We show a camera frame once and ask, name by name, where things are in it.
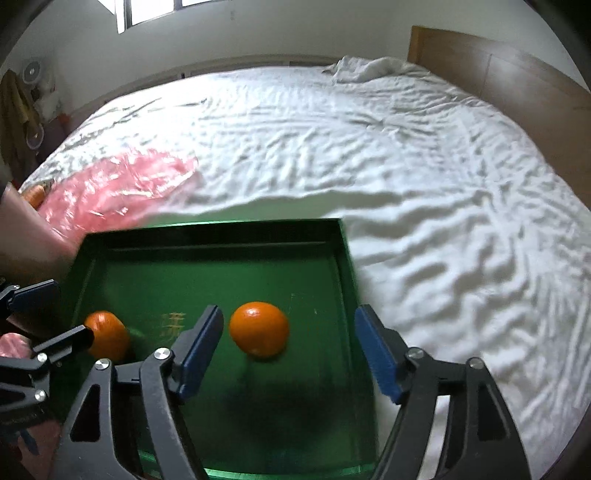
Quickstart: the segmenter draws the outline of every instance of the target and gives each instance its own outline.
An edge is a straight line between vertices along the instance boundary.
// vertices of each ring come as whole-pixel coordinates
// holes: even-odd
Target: white bed sheet
[[[127,148],[199,158],[168,213],[342,218],[362,300],[436,358],[483,357],[533,477],[557,459],[591,400],[591,213],[495,108],[395,59],[210,74],[107,104],[25,186]]]

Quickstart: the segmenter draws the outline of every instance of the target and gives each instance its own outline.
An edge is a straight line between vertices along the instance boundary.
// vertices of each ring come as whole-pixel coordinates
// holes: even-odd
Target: silver screw
[[[413,360],[420,360],[425,356],[425,352],[421,350],[419,347],[413,346],[408,349],[407,355],[409,358]]]
[[[154,352],[154,356],[158,360],[166,360],[170,356],[170,350],[166,347],[159,348]]]
[[[35,400],[37,400],[39,403],[45,401],[46,398],[47,394],[45,393],[45,390],[37,390],[35,392]]]
[[[482,370],[484,368],[484,362],[482,358],[478,358],[477,356],[473,356],[468,360],[468,365],[476,370]]]
[[[109,361],[108,358],[101,358],[100,360],[97,360],[95,362],[95,368],[97,370],[107,370],[107,368],[109,368],[110,364],[111,364],[111,362]]]

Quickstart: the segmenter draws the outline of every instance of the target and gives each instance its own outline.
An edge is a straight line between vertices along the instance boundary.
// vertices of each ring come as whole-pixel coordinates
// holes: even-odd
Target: white wall
[[[507,41],[583,84],[564,47],[523,0],[225,0],[119,35],[99,0],[54,0],[4,65],[49,59],[71,112],[127,83],[198,61],[250,54],[405,58],[414,24]]]
[[[406,58],[413,25],[510,43],[587,88],[558,37],[524,0],[399,0],[388,39],[393,56]]]

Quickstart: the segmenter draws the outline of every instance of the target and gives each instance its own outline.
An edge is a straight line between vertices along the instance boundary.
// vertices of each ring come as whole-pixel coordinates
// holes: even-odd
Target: orange
[[[280,353],[290,335],[285,314],[270,303],[251,301],[238,307],[230,318],[230,336],[240,350],[257,358]]]
[[[131,343],[125,325],[111,312],[94,312],[88,315],[84,325],[93,331],[95,340],[88,349],[95,358],[108,358],[121,362]]]

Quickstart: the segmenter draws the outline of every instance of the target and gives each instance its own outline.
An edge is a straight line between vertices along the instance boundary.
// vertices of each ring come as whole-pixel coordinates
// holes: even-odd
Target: tray
[[[248,301],[290,320],[285,352],[248,358],[228,320]],[[63,286],[63,316],[78,325],[109,310],[145,358],[191,328],[208,304],[226,329],[201,389],[183,407],[196,452],[212,478],[367,478],[376,460],[373,386],[353,332],[358,305],[339,220],[208,222],[89,235]],[[93,360],[57,375],[62,410]],[[159,477],[137,418],[145,472]]]

